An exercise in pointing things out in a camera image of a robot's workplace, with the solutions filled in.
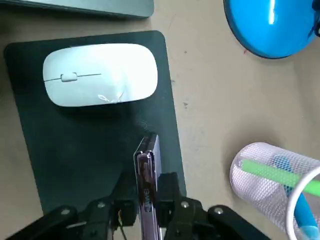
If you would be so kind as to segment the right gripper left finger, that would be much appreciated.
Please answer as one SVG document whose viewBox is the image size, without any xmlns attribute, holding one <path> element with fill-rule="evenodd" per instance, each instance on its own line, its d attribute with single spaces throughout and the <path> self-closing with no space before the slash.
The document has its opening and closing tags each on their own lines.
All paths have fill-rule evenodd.
<svg viewBox="0 0 320 240">
<path fill-rule="evenodd" d="M 61 205 L 8 236 L 9 240 L 112 240 L 134 225 L 138 204 L 134 174 L 122 172 L 112 192 L 78 211 Z"/>
</svg>

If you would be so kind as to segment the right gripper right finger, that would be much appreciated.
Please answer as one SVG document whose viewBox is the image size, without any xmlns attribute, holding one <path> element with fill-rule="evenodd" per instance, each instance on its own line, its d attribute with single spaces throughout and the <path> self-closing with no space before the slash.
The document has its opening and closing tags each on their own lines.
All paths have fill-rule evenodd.
<svg viewBox="0 0 320 240">
<path fill-rule="evenodd" d="M 204 210 L 200 201 L 182 196 L 175 172 L 157 181 L 157 221 L 165 240 L 268 240 L 251 223 L 225 205 Z"/>
</svg>

